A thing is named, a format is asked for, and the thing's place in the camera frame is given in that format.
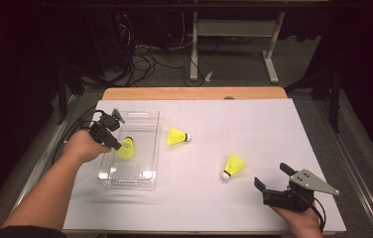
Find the wooden table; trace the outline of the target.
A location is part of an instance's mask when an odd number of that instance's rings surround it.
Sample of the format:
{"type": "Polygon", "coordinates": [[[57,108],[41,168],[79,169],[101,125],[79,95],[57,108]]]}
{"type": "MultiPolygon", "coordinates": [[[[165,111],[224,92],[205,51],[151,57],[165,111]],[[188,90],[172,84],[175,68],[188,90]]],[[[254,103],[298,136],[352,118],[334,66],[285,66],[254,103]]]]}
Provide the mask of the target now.
{"type": "Polygon", "coordinates": [[[227,87],[125,87],[108,88],[103,100],[222,100],[286,99],[287,93],[278,86],[227,87]]]}

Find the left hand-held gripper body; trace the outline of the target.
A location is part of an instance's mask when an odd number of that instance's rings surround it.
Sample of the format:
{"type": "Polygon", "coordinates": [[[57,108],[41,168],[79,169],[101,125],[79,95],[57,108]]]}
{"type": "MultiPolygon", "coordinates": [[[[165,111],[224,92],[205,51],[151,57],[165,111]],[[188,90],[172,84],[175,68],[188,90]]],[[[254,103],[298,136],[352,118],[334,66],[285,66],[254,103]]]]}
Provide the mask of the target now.
{"type": "Polygon", "coordinates": [[[125,120],[117,108],[114,108],[111,114],[107,114],[102,111],[99,120],[94,121],[88,127],[88,133],[96,143],[105,146],[104,139],[107,136],[112,135],[114,131],[120,128],[120,124],[124,123],[125,120]]]}

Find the black stand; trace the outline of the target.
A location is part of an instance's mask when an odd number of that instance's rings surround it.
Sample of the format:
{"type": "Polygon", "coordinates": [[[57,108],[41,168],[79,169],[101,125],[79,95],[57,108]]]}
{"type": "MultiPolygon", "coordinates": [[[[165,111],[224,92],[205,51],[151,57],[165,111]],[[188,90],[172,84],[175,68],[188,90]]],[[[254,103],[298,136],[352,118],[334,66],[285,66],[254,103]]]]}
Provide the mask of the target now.
{"type": "Polygon", "coordinates": [[[302,79],[285,87],[287,93],[298,88],[310,88],[313,100],[329,100],[328,120],[332,129],[338,133],[338,110],[340,94],[341,70],[337,67],[327,67],[310,73],[302,79]]]}
{"type": "Polygon", "coordinates": [[[67,89],[72,95],[82,95],[84,92],[80,69],[74,64],[62,63],[58,67],[59,125],[63,123],[68,112],[67,89]]]}

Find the yellow shuttlecock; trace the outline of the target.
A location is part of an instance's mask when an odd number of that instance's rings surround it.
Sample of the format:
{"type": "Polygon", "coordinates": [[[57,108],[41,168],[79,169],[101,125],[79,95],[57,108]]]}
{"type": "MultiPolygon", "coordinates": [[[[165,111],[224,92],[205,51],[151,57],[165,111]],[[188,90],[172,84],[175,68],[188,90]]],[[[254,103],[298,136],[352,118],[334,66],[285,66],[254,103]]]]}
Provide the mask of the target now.
{"type": "Polygon", "coordinates": [[[233,175],[241,172],[246,168],[246,162],[236,154],[230,154],[226,161],[224,170],[222,171],[220,178],[222,180],[229,180],[233,175]]]}
{"type": "Polygon", "coordinates": [[[122,159],[131,159],[135,155],[134,141],[131,137],[126,137],[121,142],[121,147],[116,151],[116,155],[122,159]]]}
{"type": "Polygon", "coordinates": [[[190,141],[190,134],[185,133],[173,127],[169,129],[168,135],[167,135],[167,144],[169,146],[183,143],[183,142],[189,142],[189,141],[190,141]]]}

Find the person's right hand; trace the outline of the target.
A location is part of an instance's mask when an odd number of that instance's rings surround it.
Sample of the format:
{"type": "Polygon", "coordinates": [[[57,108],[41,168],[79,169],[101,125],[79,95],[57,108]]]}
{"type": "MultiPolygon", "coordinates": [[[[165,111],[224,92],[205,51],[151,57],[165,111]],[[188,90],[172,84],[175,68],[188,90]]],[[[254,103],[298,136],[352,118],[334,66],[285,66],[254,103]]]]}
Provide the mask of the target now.
{"type": "Polygon", "coordinates": [[[322,238],[318,216],[313,210],[293,212],[275,206],[272,209],[285,220],[296,238],[322,238]]]}

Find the person's left hand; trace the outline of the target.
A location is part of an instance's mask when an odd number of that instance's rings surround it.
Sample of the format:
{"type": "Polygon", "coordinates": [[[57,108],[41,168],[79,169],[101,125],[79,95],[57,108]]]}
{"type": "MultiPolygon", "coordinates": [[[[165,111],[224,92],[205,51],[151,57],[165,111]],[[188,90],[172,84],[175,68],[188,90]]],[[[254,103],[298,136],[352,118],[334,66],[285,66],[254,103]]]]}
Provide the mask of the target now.
{"type": "Polygon", "coordinates": [[[62,150],[62,158],[77,164],[84,164],[96,159],[111,149],[95,142],[85,130],[74,133],[62,150]]]}

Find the clear plastic bin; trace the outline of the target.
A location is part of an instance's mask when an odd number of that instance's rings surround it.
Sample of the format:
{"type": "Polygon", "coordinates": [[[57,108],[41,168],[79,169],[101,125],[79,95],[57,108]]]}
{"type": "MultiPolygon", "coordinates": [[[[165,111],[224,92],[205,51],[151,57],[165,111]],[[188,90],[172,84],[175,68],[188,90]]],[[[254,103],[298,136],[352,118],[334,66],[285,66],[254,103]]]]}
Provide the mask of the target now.
{"type": "Polygon", "coordinates": [[[122,159],[112,150],[102,156],[98,179],[107,189],[153,189],[155,187],[158,111],[121,111],[124,124],[112,133],[120,143],[126,137],[134,141],[135,155],[122,159]]]}

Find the person's dark sleeve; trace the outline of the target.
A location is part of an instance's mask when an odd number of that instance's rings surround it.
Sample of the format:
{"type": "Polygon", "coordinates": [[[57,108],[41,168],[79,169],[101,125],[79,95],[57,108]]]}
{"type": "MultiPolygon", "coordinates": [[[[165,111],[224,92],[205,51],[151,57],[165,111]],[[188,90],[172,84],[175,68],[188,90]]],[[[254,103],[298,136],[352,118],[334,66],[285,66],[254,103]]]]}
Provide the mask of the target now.
{"type": "Polygon", "coordinates": [[[0,229],[0,238],[67,238],[56,229],[38,226],[7,226],[0,229]]]}

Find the white table mat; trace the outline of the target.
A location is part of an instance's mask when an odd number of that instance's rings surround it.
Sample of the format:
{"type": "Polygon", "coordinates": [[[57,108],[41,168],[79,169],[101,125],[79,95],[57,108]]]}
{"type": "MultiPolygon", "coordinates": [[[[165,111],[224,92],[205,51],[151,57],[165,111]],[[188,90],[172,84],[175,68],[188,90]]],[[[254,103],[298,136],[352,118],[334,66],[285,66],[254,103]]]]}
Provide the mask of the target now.
{"type": "Polygon", "coordinates": [[[78,172],[65,231],[284,232],[285,222],[262,202],[254,178],[276,190],[289,178],[280,163],[317,176],[321,168],[291,99],[101,100],[100,109],[157,110],[160,128],[191,135],[188,143],[160,141],[151,190],[107,189],[101,162],[78,172]],[[230,154],[246,168],[222,180],[230,154]]]}

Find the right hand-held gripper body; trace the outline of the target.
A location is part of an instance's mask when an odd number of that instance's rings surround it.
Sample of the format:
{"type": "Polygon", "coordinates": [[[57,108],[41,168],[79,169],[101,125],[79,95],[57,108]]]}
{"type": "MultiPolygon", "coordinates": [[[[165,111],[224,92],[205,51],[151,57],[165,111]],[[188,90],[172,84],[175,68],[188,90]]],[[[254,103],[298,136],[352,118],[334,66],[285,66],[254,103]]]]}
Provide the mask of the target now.
{"type": "Polygon", "coordinates": [[[262,192],[263,203],[295,212],[309,209],[314,202],[314,193],[340,195],[340,191],[309,170],[296,172],[289,180],[289,188],[283,191],[266,189],[262,192]]]}

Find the grey metal rail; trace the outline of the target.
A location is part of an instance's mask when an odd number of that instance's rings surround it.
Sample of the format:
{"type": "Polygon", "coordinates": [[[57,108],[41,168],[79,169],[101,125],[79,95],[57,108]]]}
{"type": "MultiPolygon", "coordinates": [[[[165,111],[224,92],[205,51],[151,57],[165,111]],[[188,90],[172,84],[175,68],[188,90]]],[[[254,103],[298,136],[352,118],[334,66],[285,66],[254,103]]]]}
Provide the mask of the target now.
{"type": "Polygon", "coordinates": [[[345,173],[349,177],[355,193],[357,194],[358,199],[363,207],[363,210],[373,226],[373,193],[369,190],[367,183],[354,164],[352,156],[345,146],[345,143],[340,134],[335,132],[333,127],[331,126],[329,122],[328,111],[325,105],[321,101],[315,101],[314,105],[334,140],[334,143],[339,151],[341,163],[345,168],[345,173]]]}
{"type": "Polygon", "coordinates": [[[59,101],[53,100],[54,111],[45,126],[35,137],[27,152],[15,169],[13,184],[16,195],[13,198],[12,209],[15,209],[23,198],[32,190],[43,173],[52,162],[55,149],[59,147],[60,139],[68,126],[69,116],[77,106],[79,98],[72,95],[66,103],[67,114],[60,120],[59,101]]]}

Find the white metal stand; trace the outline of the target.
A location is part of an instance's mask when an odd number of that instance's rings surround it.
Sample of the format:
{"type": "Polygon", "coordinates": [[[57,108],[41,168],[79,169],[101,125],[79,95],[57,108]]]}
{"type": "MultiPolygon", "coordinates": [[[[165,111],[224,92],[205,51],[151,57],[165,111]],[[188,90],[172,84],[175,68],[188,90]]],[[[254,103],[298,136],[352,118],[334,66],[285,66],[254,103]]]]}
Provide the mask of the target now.
{"type": "Polygon", "coordinates": [[[197,40],[199,36],[210,37],[254,37],[269,38],[270,46],[262,52],[262,58],[273,84],[279,82],[272,54],[280,35],[285,13],[280,12],[276,20],[199,20],[197,13],[193,13],[191,62],[189,78],[191,81],[198,80],[198,49],[197,40]]]}

